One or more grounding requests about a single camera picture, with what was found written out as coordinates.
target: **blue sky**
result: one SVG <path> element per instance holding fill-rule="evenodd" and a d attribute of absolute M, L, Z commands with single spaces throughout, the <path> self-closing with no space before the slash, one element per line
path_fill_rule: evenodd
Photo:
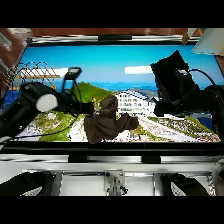
<path fill-rule="evenodd" d="M 224 84 L 214 56 L 194 54 L 192 48 L 193 46 L 179 45 L 28 47 L 21 62 L 45 61 L 53 68 L 81 67 L 83 72 L 78 78 L 79 82 L 154 83 L 153 74 L 125 74 L 124 67 L 147 66 L 179 50 L 190 69 L 201 69 L 217 84 Z M 210 85 L 210 81 L 202 74 L 194 72 L 192 75 L 201 88 Z"/>

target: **white circular joint cap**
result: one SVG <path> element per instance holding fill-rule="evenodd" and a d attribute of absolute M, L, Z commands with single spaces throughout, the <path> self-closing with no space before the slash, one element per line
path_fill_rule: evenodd
<path fill-rule="evenodd" d="M 45 94 L 41 96 L 36 103 L 36 108 L 40 112 L 47 112 L 53 110 L 58 106 L 57 98 L 52 94 Z"/>

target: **crumpled brown cloth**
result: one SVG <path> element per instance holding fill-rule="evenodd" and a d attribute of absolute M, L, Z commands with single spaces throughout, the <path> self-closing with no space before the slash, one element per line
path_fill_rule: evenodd
<path fill-rule="evenodd" d="M 85 117 L 84 130 L 89 143 L 95 144 L 102 139 L 112 140 L 124 130 L 134 130 L 138 127 L 138 119 L 129 114 L 122 114 L 116 120 L 118 100 L 116 96 L 109 95 L 100 102 L 101 110 L 99 115 Z"/>

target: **black cable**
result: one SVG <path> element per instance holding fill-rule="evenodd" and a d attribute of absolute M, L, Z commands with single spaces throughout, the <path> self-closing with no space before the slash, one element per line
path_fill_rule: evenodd
<path fill-rule="evenodd" d="M 78 84 L 76 82 L 75 82 L 75 85 L 77 87 L 77 90 L 78 90 L 78 93 L 79 93 L 79 97 L 80 97 L 80 110 L 79 110 L 79 112 L 78 112 L 78 114 L 76 116 L 76 119 L 74 121 L 72 121 L 70 125 L 68 125 L 66 128 L 64 128 L 64 129 L 62 129 L 60 131 L 53 132 L 53 133 L 49 133 L 49 134 L 40 134 L 40 135 L 29 135 L 29 136 L 12 137 L 12 138 L 7 139 L 4 142 L 0 143 L 0 145 L 5 145 L 5 144 L 7 144 L 8 141 L 14 140 L 14 139 L 30 138 L 30 137 L 43 137 L 43 136 L 55 135 L 55 134 L 59 134 L 61 132 L 64 132 L 68 128 L 72 127 L 72 125 L 77 121 L 78 116 L 79 116 L 79 114 L 82 111 L 82 96 L 81 96 L 81 92 L 80 92 L 80 89 L 79 89 Z"/>
<path fill-rule="evenodd" d="M 219 87 L 215 84 L 215 82 L 214 82 L 214 80 L 211 78 L 211 76 L 209 76 L 207 73 L 203 72 L 203 71 L 200 70 L 200 69 L 191 69 L 191 70 L 189 70 L 189 72 L 194 72 L 194 71 L 195 71 L 195 72 L 200 72 L 200 73 L 202 73 L 203 75 L 205 75 L 205 76 L 210 80 L 210 82 L 212 83 L 212 85 L 214 85 L 214 86 L 216 87 L 220 99 L 223 101 L 222 94 L 221 94 L 220 91 L 219 91 Z"/>

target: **building roof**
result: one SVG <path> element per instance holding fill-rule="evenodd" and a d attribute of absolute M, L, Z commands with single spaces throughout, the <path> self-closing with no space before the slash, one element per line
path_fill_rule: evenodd
<path fill-rule="evenodd" d="M 143 96 L 141 93 L 138 93 L 138 92 L 136 92 L 136 91 L 131 91 L 131 90 L 121 91 L 121 92 L 119 92 L 118 94 L 120 94 L 120 93 L 127 93 L 127 94 L 130 94 L 130 95 L 132 95 L 132 96 L 138 97 L 138 98 L 140 98 L 140 99 L 142 99 L 142 100 L 145 100 L 145 99 L 148 98 L 148 97 L 146 97 L 146 96 Z"/>

